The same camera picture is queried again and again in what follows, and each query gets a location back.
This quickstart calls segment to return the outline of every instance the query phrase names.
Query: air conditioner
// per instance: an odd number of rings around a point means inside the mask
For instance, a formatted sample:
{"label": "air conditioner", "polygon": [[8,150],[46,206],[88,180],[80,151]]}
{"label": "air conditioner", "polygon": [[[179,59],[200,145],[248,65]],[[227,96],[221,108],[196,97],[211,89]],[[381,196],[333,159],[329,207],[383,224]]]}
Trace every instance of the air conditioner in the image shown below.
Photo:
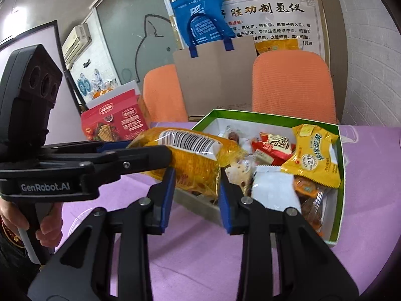
{"label": "air conditioner", "polygon": [[74,63],[77,57],[92,41],[88,24],[75,26],[63,44],[63,57],[66,65]]}

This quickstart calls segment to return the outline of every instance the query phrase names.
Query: camera lens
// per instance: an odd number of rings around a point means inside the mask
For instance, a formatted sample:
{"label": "camera lens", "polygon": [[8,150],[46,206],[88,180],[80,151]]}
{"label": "camera lens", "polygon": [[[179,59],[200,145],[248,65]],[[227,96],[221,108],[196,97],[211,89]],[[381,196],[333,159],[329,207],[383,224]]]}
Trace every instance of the camera lens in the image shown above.
{"label": "camera lens", "polygon": [[41,68],[38,66],[34,67],[31,73],[31,78],[29,79],[29,86],[31,88],[35,88],[39,82],[39,75],[41,73]]}
{"label": "camera lens", "polygon": [[50,77],[48,74],[43,78],[41,85],[41,95],[45,97],[50,89]]}
{"label": "camera lens", "polygon": [[51,97],[55,98],[57,95],[57,84],[53,84],[53,86],[51,87]]}

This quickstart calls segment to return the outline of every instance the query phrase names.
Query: human hand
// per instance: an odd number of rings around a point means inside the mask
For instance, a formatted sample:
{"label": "human hand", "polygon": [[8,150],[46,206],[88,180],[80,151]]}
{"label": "human hand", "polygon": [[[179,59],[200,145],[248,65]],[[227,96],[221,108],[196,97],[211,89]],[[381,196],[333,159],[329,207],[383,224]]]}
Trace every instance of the human hand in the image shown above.
{"label": "human hand", "polygon": [[[60,244],[63,233],[63,219],[61,218],[62,203],[53,204],[49,215],[45,216],[41,221],[41,229],[36,231],[36,238],[45,247],[57,247]],[[0,216],[4,224],[15,235],[19,236],[18,228],[29,229],[29,222],[15,204],[5,201],[0,197]]]}

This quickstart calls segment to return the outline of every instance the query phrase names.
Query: frosted glass panel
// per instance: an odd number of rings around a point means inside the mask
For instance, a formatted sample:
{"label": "frosted glass panel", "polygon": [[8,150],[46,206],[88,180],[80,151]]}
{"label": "frosted glass panel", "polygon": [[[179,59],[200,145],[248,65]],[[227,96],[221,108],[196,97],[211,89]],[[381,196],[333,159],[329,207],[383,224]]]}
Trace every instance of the frosted glass panel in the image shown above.
{"label": "frosted glass panel", "polygon": [[97,7],[100,24],[121,83],[174,63],[177,49],[163,0],[103,0]]}

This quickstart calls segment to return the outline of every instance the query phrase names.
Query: white snack package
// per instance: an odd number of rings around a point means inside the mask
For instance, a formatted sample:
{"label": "white snack package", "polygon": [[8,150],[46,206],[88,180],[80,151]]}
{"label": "white snack package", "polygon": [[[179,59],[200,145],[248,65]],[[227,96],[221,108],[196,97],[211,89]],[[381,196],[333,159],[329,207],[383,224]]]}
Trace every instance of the white snack package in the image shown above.
{"label": "white snack package", "polygon": [[293,188],[294,175],[280,172],[279,166],[256,166],[252,198],[269,209],[284,211],[294,207],[301,213],[301,203]]}

